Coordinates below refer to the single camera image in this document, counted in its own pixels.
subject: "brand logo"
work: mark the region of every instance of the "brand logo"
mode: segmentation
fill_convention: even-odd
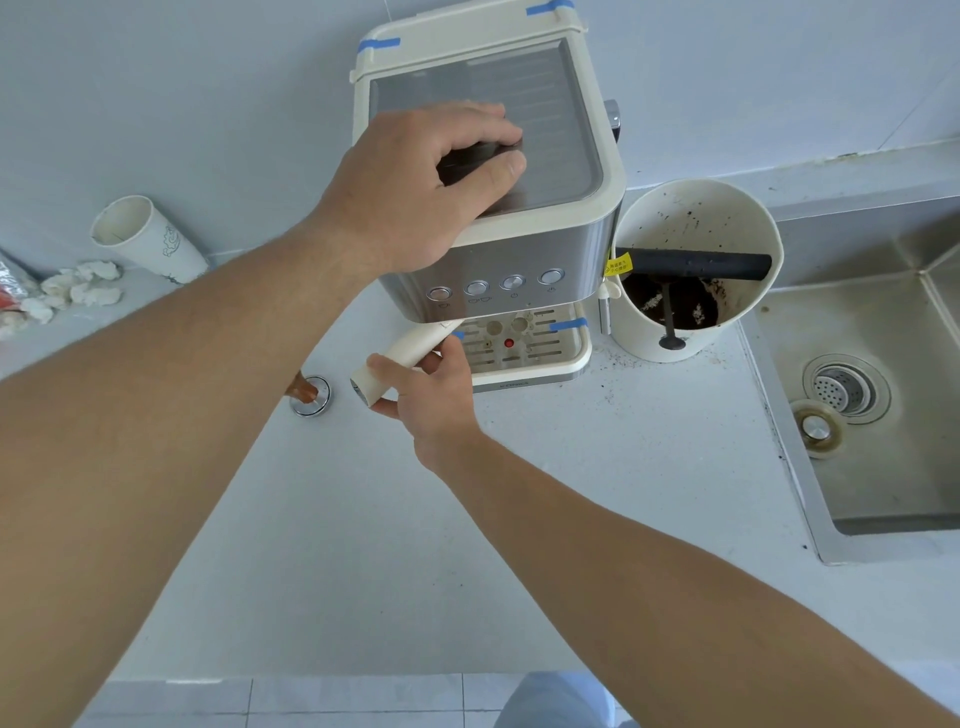
[[[167,257],[173,255],[180,248],[180,233],[169,225],[163,231],[163,254]]]

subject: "stainless steel sink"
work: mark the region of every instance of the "stainless steel sink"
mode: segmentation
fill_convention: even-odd
[[[783,270],[744,331],[818,553],[960,551],[960,196],[778,225]],[[803,436],[797,400],[839,425]]]

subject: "white wall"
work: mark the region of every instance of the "white wall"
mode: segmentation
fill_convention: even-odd
[[[0,248],[42,269],[99,255],[90,221],[132,192],[209,253],[279,233],[349,145],[357,40],[445,4],[0,2]],[[578,10],[631,186],[960,134],[955,0]]]

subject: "yellow label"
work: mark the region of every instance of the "yellow label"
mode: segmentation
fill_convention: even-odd
[[[624,253],[620,257],[607,261],[607,267],[604,268],[604,278],[610,276],[622,276],[624,273],[630,273],[634,270],[634,262],[630,260],[630,254]]]

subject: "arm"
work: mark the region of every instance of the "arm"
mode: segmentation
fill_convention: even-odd
[[[793,599],[484,435],[463,347],[450,337],[441,352],[421,362],[430,374],[372,356],[399,392],[374,409],[403,421],[420,462],[643,728],[960,725]]]
[[[519,152],[494,105],[379,116],[278,240],[0,383],[0,716],[69,726],[147,617],[291,376],[353,297],[438,259]]]

